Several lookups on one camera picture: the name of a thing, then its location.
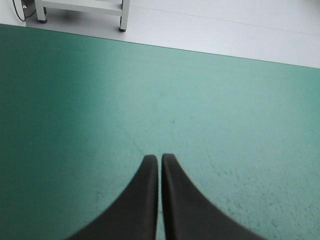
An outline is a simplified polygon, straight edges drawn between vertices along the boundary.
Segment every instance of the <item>white shelf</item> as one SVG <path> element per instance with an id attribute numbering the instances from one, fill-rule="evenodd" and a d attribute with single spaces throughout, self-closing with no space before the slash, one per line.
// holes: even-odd
<path id="1" fill-rule="evenodd" d="M 122 16 L 122 4 L 101 0 L 42 0 L 44 7 Z"/>

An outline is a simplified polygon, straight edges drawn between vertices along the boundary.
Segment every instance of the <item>cable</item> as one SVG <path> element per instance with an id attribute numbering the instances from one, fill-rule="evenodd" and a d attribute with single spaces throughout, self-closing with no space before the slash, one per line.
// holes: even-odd
<path id="1" fill-rule="evenodd" d="M 27 18 L 30 18 L 33 14 L 35 14 L 36 10 L 33 11 L 33 13 L 31 13 L 29 16 L 26 16 L 25 13 L 23 13 L 23 16 L 24 16 L 24 19 L 22 19 L 20 16 L 19 16 L 19 13 L 17 11 L 17 6 L 16 6 L 16 3 L 15 3 L 15 0 L 12 0 L 13 2 L 13 6 L 14 6 L 14 11 L 15 11 L 15 14 L 17 15 L 17 17 L 22 21 L 22 22 L 25 22 Z"/>

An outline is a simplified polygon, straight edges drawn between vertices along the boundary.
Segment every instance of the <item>metal stand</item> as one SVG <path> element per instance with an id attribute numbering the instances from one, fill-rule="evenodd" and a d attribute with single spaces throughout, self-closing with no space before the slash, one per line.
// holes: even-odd
<path id="1" fill-rule="evenodd" d="M 125 32 L 128 24 L 129 4 L 130 0 L 122 0 L 122 4 L 106 0 L 35 0 L 35 9 L 40 23 L 47 22 L 45 7 L 120 16 L 120 31 Z"/>

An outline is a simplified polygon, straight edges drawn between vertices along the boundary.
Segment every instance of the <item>rubber foot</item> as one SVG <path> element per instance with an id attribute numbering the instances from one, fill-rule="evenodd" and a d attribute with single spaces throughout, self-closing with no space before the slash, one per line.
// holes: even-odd
<path id="1" fill-rule="evenodd" d="M 47 19 L 46 20 L 38 20 L 38 22 L 41 24 L 46 24 L 48 22 L 48 20 Z"/>

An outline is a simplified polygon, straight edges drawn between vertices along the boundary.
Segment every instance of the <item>white floor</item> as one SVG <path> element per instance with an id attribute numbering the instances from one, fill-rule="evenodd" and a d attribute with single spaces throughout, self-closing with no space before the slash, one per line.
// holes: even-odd
<path id="1" fill-rule="evenodd" d="M 119 17 L 48 8 L 27 27 L 320 68 L 319 0 L 131 0 Z"/>
<path id="2" fill-rule="evenodd" d="M 24 16 L 20 0 L 15 0 L 16 10 L 19 16 Z M 12 0 L 0 0 L 0 24 L 26 26 L 16 15 Z"/>

